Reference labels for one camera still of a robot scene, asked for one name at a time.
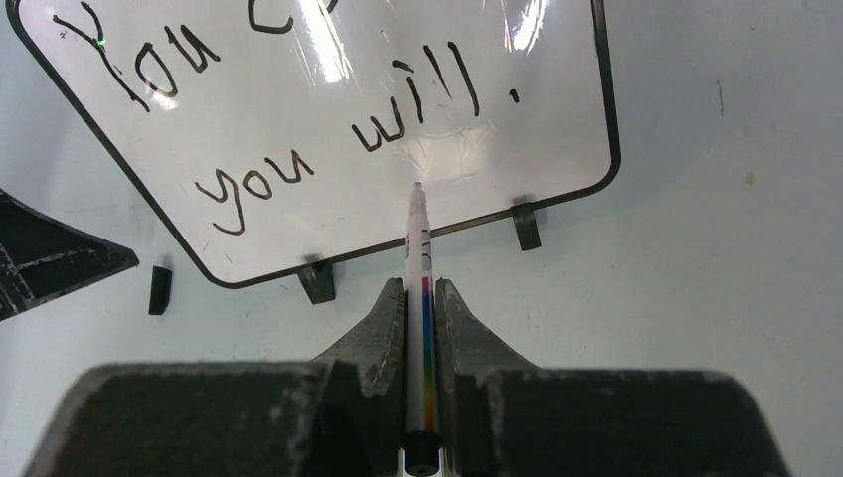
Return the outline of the black marker cap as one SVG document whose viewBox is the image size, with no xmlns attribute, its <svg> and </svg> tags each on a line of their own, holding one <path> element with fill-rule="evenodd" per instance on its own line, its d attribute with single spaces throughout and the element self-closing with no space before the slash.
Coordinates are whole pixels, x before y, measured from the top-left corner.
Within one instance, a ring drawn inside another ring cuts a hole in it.
<svg viewBox="0 0 843 477">
<path fill-rule="evenodd" d="M 148 314 L 161 316 L 170 303 L 173 273 L 169 268 L 153 266 L 150 281 Z"/>
</svg>

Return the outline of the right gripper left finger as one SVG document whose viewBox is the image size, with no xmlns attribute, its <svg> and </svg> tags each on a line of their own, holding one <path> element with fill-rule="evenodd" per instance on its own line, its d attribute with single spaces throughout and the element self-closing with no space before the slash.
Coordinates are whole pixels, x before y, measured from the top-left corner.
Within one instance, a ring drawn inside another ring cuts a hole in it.
<svg viewBox="0 0 843 477">
<path fill-rule="evenodd" d="M 397 476 L 405 292 L 304 362 L 123 363 L 68 389 L 29 476 Z"/>
</svg>

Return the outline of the white marker pen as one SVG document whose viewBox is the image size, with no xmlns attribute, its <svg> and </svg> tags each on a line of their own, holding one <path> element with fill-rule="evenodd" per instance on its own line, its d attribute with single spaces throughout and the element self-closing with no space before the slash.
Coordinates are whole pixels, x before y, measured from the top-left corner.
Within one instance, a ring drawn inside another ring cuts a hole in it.
<svg viewBox="0 0 843 477">
<path fill-rule="evenodd" d="M 410 476 L 440 470 L 438 391 L 434 339 L 434 280 L 426 195 L 415 182 L 405 235 L 406 370 L 405 431 L 401 447 Z"/>
</svg>

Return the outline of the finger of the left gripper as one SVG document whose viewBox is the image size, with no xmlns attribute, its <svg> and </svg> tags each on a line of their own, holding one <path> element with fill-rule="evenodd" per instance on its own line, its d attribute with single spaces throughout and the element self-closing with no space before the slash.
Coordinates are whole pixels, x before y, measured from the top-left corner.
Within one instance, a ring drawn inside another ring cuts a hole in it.
<svg viewBox="0 0 843 477">
<path fill-rule="evenodd" d="M 135 267 L 135 252 L 1 193 L 1 319 Z"/>
</svg>

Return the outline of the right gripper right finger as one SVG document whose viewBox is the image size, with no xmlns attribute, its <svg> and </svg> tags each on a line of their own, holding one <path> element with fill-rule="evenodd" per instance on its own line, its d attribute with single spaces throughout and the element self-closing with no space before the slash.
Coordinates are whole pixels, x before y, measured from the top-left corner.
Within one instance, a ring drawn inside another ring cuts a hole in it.
<svg viewBox="0 0 843 477">
<path fill-rule="evenodd" d="M 786 476 L 751 394 L 711 370 L 547 369 L 435 288 L 447 476 Z"/>
</svg>

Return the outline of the black framed whiteboard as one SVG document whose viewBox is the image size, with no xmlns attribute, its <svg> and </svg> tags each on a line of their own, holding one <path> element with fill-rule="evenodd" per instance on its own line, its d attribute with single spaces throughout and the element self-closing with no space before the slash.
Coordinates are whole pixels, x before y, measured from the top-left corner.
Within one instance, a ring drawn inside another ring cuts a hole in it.
<svg viewBox="0 0 843 477">
<path fill-rule="evenodd" d="M 7 1 L 26 50 L 210 281 L 444 235 L 620 168 L 600 1 Z"/>
</svg>

